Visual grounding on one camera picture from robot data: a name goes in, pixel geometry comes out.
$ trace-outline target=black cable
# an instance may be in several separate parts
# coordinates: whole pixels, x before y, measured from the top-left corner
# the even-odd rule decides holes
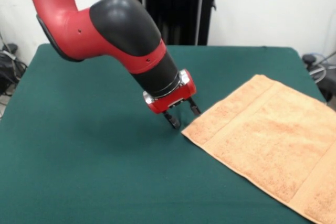
[[[1,73],[1,72],[0,72],[0,76],[2,76],[3,78],[7,79],[7,80],[10,81],[12,84],[16,85],[16,82],[13,81],[10,77],[8,77],[5,73]]]
[[[336,51],[333,52],[331,55],[325,57],[323,60],[320,60],[319,62],[315,63],[314,66],[317,66],[318,64],[321,64],[322,62],[324,62],[324,61],[330,59],[330,58],[333,57],[334,55],[336,55]]]

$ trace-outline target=background equipment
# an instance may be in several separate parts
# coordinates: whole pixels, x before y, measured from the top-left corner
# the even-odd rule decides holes
[[[139,0],[168,45],[207,45],[215,0]]]

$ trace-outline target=black joint cover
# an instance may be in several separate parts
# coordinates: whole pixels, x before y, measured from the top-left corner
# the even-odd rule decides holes
[[[171,93],[180,82],[179,70],[168,51],[154,68],[132,75],[143,90],[155,98]]]

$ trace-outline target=black bag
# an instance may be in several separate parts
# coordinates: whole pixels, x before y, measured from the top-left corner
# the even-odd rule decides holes
[[[26,68],[14,55],[0,51],[0,95],[6,94],[12,84],[16,86],[20,82]]]

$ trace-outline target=cable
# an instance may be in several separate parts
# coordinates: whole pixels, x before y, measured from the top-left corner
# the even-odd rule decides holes
[[[313,56],[320,56],[322,57],[326,62],[328,62],[328,60],[326,60],[326,57],[323,54],[319,54],[318,52],[311,52],[309,53],[309,55],[313,55]]]
[[[5,41],[2,37],[1,31],[0,31],[0,40],[1,40],[2,44],[4,44],[4,46],[7,48],[8,52],[11,54],[12,51],[10,50],[10,47],[5,43]]]
[[[324,70],[336,69],[336,66],[329,66],[327,68],[323,67],[322,65],[320,65],[320,66],[321,66],[320,69],[315,69],[313,71],[310,71],[309,75],[314,75],[314,74],[317,74],[317,73],[322,72]]]
[[[332,54],[330,54],[329,56],[327,56],[325,59],[323,59],[323,60],[320,60],[319,62],[317,62],[316,64],[314,64],[314,66],[317,66],[317,65],[319,65],[319,64],[321,64],[321,63],[323,63],[325,60],[328,60],[328,59],[330,59],[331,57],[333,57],[334,55],[336,55],[336,51],[335,52],[333,52]]]
[[[317,74],[317,73],[320,73],[320,72],[323,72],[322,76],[320,76],[317,80],[315,80],[315,83],[319,83],[320,81],[322,81],[326,75],[327,75],[327,70],[330,70],[330,69],[336,69],[336,66],[329,66],[327,68],[325,68],[324,66],[322,65],[319,65],[320,66],[320,69],[316,69],[316,70],[313,70],[313,71],[310,71],[309,72],[309,75],[313,76],[314,74]]]

